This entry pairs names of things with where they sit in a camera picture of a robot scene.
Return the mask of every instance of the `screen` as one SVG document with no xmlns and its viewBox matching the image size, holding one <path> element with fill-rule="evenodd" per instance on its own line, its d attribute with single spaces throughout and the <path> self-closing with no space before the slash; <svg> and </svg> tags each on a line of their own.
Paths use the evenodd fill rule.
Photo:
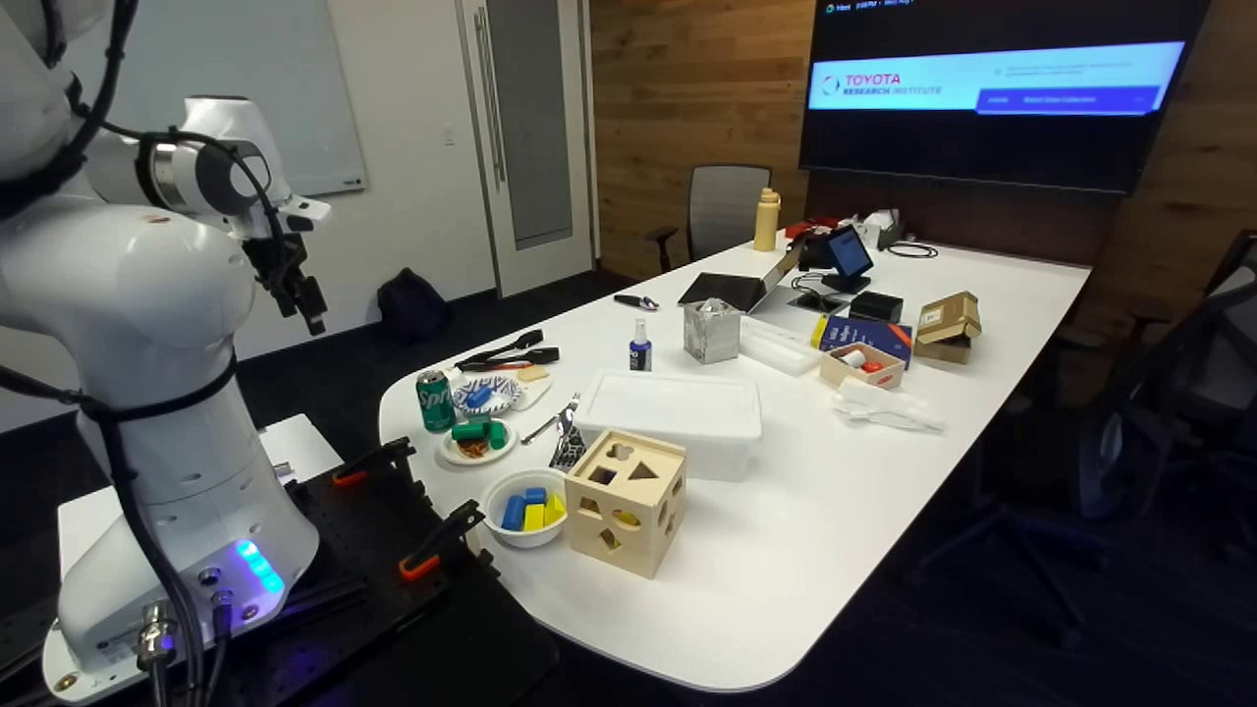
<svg viewBox="0 0 1257 707">
<path fill-rule="evenodd" d="M 864 250 L 864 245 L 859 245 L 856 231 L 834 234 L 834 238 L 829 238 L 829 255 L 834 255 L 834 267 L 838 267 L 846 280 L 854 280 L 854 274 L 859 274 L 859 270 L 872 267 L 872 259 L 869 259 L 869 250 Z"/>
<path fill-rule="evenodd" d="M 1206 0 L 822 0 L 809 169 L 1127 194 Z"/>
</svg>

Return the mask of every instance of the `white bowl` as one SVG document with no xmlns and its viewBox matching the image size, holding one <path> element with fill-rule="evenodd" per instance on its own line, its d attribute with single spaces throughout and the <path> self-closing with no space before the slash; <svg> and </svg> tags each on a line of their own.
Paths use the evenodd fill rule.
<svg viewBox="0 0 1257 707">
<path fill-rule="evenodd" d="M 545 547 L 545 541 L 553 541 L 558 536 L 560 536 L 560 524 L 567 524 L 567 513 L 558 519 L 558 524 L 551 524 L 551 526 L 543 526 L 543 532 L 508 532 L 504 526 L 504 509 L 508 509 L 508 500 L 511 496 L 520 496 L 520 490 L 528 490 L 528 486 L 545 486 L 545 496 L 553 500 L 567 500 L 567 486 L 560 486 L 560 470 L 508 470 L 504 481 L 496 481 L 488 490 L 483 490 L 483 526 L 504 541 L 504 547 L 520 547 L 520 551 L 528 551 L 528 547 Z"/>
</svg>

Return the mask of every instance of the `floor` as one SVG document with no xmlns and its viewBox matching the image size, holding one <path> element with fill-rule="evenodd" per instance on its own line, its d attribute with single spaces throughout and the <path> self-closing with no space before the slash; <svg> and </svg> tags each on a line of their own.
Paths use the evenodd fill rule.
<svg viewBox="0 0 1257 707">
<path fill-rule="evenodd" d="M 325 337 L 249 363 L 240 375 L 257 419 L 309 413 L 340 457 L 371 452 L 377 398 L 410 371 L 571 310 L 615 284 L 585 274 L 511 304 L 454 304 L 445 331 L 398 344 L 381 331 Z M 990 439 L 986 481 L 1017 507 L 1049 509 L 1051 465 L 1040 431 L 1017 419 Z M 54 596 L 54 503 L 101 483 L 72 419 L 0 437 L 0 681 L 43 638 Z M 551 704 L 1257 704 L 1257 560 L 1219 553 L 1219 513 L 1192 483 L 1172 483 L 1154 513 L 1079 526 L 1110 541 L 1108 564 L 1049 553 L 1093 629 L 1062 648 L 1051 604 L 1000 537 L 972 541 L 914 576 L 910 560 L 940 547 L 972 509 L 960 470 L 896 547 L 809 660 L 771 693 L 690 694 L 567 644 L 560 669 L 534 687 Z"/>
</svg>

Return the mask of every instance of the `wall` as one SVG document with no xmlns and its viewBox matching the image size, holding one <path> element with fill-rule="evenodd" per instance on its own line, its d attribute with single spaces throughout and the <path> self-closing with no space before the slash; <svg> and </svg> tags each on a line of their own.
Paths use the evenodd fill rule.
<svg viewBox="0 0 1257 707">
<path fill-rule="evenodd" d="M 694 160 L 765 160 L 786 217 L 817 190 L 796 165 L 803 87 L 814 0 L 602 0 L 593 4 L 598 172 L 606 267 L 648 274 L 639 231 L 685 225 Z M 1123 210 L 1062 204 L 932 185 L 847 185 L 952 231 L 1011 231 L 1051 217 L 1067 234 L 1108 238 L 1079 318 L 1123 334 L 1135 316 L 1177 316 L 1210 280 L 1236 227 L 1257 225 L 1257 4 L 1214 0 L 1184 92 L 1167 115 L 1140 194 Z"/>
<path fill-rule="evenodd" d="M 373 292 L 398 267 L 435 284 L 445 297 L 491 292 L 491 245 L 474 178 L 473 110 L 454 4 L 329 0 L 361 131 L 371 194 L 334 202 L 309 234 L 309 274 L 329 304 L 329 334 L 373 321 Z M 268 295 L 240 331 L 240 354 L 309 341 Z M 0 334 L 0 363 L 75 386 L 68 354 L 43 337 Z M 0 428 L 62 413 L 0 394 Z"/>
</svg>

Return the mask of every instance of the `marker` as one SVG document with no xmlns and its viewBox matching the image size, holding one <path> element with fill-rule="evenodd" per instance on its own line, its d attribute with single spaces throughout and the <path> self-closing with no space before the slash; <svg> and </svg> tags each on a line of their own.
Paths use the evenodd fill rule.
<svg viewBox="0 0 1257 707">
<path fill-rule="evenodd" d="M 661 310 L 661 304 L 657 297 L 648 297 L 648 295 L 613 295 L 619 305 L 632 305 L 632 310 Z"/>
</svg>

